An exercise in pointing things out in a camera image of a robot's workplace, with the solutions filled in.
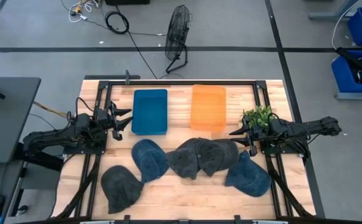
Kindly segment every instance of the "floor fan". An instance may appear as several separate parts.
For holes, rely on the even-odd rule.
[[[190,28],[190,13],[186,6],[177,6],[169,22],[166,39],[166,57],[172,62],[167,67],[166,72],[170,73],[185,66],[188,63],[188,48],[185,45],[186,37]],[[182,51],[185,51],[185,62],[175,68],[171,68],[175,61],[179,60]]]

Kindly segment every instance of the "table leg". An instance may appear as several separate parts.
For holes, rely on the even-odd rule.
[[[310,19],[322,19],[322,20],[338,20],[343,13],[349,9],[353,4],[359,0],[346,0],[344,5],[337,12],[310,12],[308,18]],[[354,16],[354,13],[349,12],[345,15],[346,18]]]

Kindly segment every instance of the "fan grille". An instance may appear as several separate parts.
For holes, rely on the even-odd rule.
[[[188,36],[189,23],[189,9],[184,5],[177,6],[168,26],[165,52],[168,59],[174,60],[181,55]]]

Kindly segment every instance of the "dark gray cap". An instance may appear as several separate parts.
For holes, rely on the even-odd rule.
[[[180,177],[194,180],[200,169],[211,177],[218,170],[230,168],[237,163],[239,151],[236,143],[228,139],[192,138],[166,153],[166,159]]]
[[[113,214],[133,205],[140,197],[143,184],[123,166],[113,166],[102,175],[101,185]]]
[[[216,171],[228,169],[237,163],[239,150],[229,139],[201,139],[196,147],[199,167],[209,176]]]
[[[189,139],[182,143],[175,151],[166,153],[168,165],[180,177],[196,179],[199,168],[194,147],[197,141],[197,138]]]

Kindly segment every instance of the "fan stand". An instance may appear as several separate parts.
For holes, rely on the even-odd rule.
[[[174,60],[170,63],[170,65],[168,65],[168,67],[167,67],[167,69],[166,69],[167,74],[169,74],[170,72],[172,72],[172,71],[174,71],[174,70],[177,70],[177,69],[179,69],[179,68],[182,68],[183,66],[185,66],[185,65],[188,63],[188,48],[187,48],[186,45],[184,45],[184,44],[183,44],[183,49],[185,50],[185,63],[183,63],[182,65],[180,65],[180,66],[178,66],[178,67],[176,67],[176,68],[169,69],[169,68],[171,68],[171,66],[173,66],[173,64],[175,63],[175,61],[181,59],[181,58],[179,57],[179,55],[178,55],[176,58],[174,58]]]

